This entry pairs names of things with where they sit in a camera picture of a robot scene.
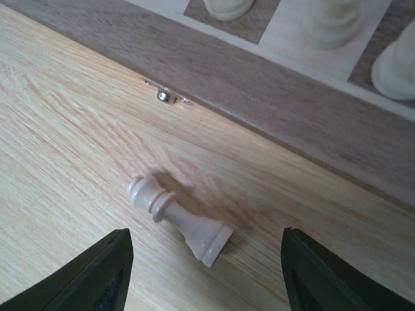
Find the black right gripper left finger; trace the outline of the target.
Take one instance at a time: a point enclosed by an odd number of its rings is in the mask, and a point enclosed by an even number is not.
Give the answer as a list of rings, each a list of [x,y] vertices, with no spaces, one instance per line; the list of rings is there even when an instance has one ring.
[[[123,310],[134,252],[129,229],[117,229],[1,310]]]

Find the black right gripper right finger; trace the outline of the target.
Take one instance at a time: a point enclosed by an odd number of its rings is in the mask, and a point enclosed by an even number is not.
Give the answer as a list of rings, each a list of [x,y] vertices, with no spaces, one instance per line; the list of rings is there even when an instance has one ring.
[[[414,310],[299,229],[283,231],[281,267],[291,310]]]

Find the white queen piece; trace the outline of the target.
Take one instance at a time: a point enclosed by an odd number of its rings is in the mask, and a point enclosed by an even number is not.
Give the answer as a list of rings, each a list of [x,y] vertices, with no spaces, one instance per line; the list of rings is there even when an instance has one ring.
[[[128,195],[131,206],[146,210],[153,222],[166,221],[175,226],[194,257],[208,268],[233,234],[233,229],[219,220],[190,213],[177,202],[176,193],[164,189],[153,175],[133,178]]]

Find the white chess piece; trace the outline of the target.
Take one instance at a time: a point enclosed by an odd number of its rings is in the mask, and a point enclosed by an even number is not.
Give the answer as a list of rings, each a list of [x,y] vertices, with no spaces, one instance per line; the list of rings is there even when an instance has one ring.
[[[372,84],[380,94],[393,100],[414,99],[414,22],[375,60]]]
[[[365,6],[365,1],[308,1],[300,23],[305,39],[322,50],[347,44],[361,27]]]
[[[217,20],[231,21],[244,15],[254,0],[203,0],[208,13]]]

